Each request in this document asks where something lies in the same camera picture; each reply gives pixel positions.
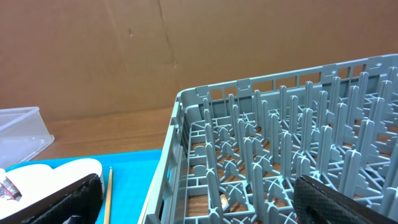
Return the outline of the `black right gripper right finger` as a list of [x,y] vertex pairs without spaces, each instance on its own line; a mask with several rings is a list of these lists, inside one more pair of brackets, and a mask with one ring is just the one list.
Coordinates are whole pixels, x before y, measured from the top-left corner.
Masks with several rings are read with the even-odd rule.
[[294,211],[300,224],[397,223],[307,175],[295,181]]

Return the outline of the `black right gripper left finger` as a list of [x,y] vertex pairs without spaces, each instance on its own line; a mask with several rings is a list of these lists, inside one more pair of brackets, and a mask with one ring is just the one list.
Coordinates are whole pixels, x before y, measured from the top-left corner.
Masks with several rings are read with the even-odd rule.
[[95,223],[104,200],[101,178],[89,174],[1,219],[1,224]]

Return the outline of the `red foil wrapper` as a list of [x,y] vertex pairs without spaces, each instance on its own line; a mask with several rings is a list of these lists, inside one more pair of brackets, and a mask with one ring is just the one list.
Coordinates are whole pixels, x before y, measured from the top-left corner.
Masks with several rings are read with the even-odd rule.
[[1,177],[1,198],[19,201],[22,197],[20,190],[6,176]]

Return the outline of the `wooden chopstick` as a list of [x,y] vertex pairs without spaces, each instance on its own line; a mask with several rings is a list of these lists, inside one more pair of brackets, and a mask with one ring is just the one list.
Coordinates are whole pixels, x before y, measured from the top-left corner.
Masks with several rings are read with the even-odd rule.
[[113,168],[109,168],[108,188],[106,193],[106,203],[104,210],[104,224],[110,223],[111,216],[111,198],[112,198],[112,187],[113,187]]

